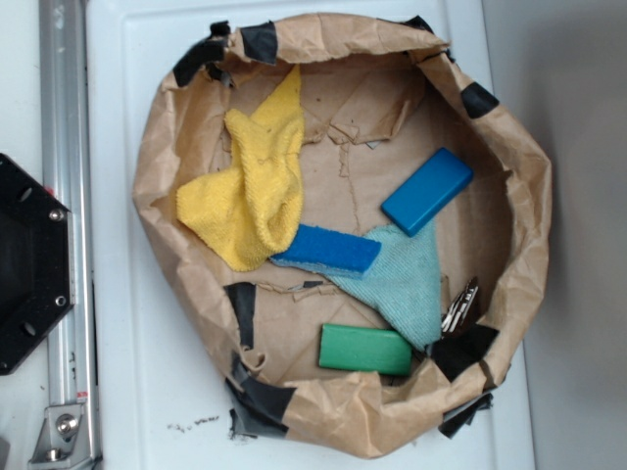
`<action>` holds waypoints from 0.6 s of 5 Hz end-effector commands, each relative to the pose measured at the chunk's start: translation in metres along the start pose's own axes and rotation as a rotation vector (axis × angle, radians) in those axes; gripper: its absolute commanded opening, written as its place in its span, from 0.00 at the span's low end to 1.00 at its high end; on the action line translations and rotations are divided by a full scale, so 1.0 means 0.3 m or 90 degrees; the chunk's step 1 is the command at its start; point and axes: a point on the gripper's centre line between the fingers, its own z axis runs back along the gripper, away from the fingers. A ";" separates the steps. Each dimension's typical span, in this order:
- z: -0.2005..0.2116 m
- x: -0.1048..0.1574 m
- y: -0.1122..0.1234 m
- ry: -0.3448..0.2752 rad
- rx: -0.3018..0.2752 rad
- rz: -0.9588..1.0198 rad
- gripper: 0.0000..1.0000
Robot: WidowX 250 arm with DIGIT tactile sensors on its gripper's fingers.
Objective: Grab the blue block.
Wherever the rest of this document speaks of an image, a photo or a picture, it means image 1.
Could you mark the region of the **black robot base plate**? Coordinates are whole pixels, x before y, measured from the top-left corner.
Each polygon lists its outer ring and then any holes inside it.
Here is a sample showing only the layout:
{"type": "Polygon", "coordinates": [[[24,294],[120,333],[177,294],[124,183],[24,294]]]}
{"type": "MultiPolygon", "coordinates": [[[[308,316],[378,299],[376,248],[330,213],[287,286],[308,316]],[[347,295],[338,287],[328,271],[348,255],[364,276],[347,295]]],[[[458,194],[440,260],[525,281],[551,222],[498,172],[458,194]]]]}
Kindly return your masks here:
{"type": "Polygon", "coordinates": [[[14,373],[72,307],[69,211],[1,156],[1,343],[14,373]]]}

